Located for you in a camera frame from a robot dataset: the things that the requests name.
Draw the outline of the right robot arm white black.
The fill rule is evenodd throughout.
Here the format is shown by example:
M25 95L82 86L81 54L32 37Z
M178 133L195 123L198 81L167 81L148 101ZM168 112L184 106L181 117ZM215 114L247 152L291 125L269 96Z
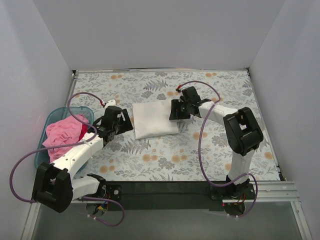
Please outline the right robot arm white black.
M232 149L232 161L225 183L209 181L210 190L217 197L237 199L244 197L251 187L249 173L252 157L264 140L263 132L248 107L241 109L219 105L218 101L201 99L195 87L182 88L176 92L179 99L171 102L170 120L184 120L191 116L210 120L224 127L227 143Z

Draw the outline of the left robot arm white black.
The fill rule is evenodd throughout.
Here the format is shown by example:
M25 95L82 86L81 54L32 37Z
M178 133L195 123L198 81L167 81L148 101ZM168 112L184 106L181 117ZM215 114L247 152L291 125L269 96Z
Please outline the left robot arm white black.
M101 200L107 193L106 180L89 173L75 178L76 173L98 151L110 143L115 136L133 130L127 109L110 105L98 118L83 139L81 145L73 146L67 153L52 163L41 163L36 170L32 200L62 213L73 200L93 197Z

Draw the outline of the white t shirt robot print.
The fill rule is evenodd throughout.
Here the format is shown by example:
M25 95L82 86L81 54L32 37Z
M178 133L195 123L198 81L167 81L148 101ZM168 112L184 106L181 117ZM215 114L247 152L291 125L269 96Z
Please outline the white t shirt robot print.
M177 121L170 120L170 99L132 105L134 134L137 140L174 135L179 132Z

